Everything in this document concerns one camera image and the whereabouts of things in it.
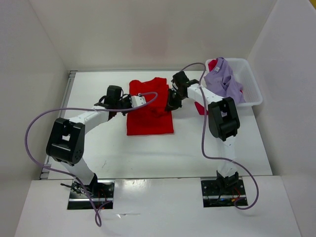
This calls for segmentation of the red t shirt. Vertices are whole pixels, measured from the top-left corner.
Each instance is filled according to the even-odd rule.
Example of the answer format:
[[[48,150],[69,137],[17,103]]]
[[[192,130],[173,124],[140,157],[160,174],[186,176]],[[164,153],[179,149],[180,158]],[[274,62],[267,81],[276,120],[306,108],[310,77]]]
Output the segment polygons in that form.
[[[127,114],[126,133],[128,136],[174,133],[172,113],[165,110],[168,89],[166,78],[156,77],[146,82],[133,80],[129,83],[131,95],[156,92],[158,96],[151,104]]]

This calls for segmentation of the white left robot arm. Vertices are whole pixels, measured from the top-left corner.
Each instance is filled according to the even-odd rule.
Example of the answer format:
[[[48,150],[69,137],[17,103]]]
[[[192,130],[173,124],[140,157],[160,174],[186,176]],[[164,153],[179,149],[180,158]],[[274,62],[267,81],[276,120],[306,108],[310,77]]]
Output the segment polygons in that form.
[[[123,94],[119,86],[110,85],[107,94],[102,96],[90,111],[69,119],[55,120],[46,146],[47,155],[62,163],[66,170],[74,175],[75,183],[82,183],[92,190],[97,186],[97,175],[83,159],[85,135],[111,120],[117,114],[116,110],[131,108],[131,95]]]

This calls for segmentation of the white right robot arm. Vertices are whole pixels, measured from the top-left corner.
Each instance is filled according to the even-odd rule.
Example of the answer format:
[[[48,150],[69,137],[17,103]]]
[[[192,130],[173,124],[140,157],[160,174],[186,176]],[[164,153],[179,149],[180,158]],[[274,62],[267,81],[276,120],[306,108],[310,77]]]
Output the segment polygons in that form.
[[[216,95],[198,80],[190,80],[181,71],[173,75],[172,87],[168,90],[166,111],[182,107],[182,100],[190,98],[200,105],[205,104],[209,131],[217,139],[221,149],[220,159],[224,162],[216,171],[216,181],[220,189],[228,189],[237,184],[239,174],[233,164],[235,156],[235,137],[240,128],[235,102],[231,97]]]

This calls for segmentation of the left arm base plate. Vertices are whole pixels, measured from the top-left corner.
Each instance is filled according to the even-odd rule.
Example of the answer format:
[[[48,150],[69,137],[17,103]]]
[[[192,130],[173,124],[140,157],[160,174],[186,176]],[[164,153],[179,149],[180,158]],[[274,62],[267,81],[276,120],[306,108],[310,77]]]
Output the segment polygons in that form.
[[[87,189],[88,195],[86,195],[83,187],[75,181],[71,185],[62,183],[61,185],[70,188],[67,206],[68,210],[93,209],[88,197],[91,197],[91,200],[97,209],[113,209],[115,190],[114,180],[98,180],[98,187],[100,189],[93,192]]]

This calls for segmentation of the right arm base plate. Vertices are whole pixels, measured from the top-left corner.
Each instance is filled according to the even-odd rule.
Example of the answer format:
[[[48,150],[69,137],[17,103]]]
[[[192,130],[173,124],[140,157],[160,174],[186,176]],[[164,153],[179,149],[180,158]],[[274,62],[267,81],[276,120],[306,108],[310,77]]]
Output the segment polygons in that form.
[[[239,179],[234,187],[220,190],[216,179],[201,179],[201,192],[203,207],[230,207],[234,206],[248,206],[243,180]]]

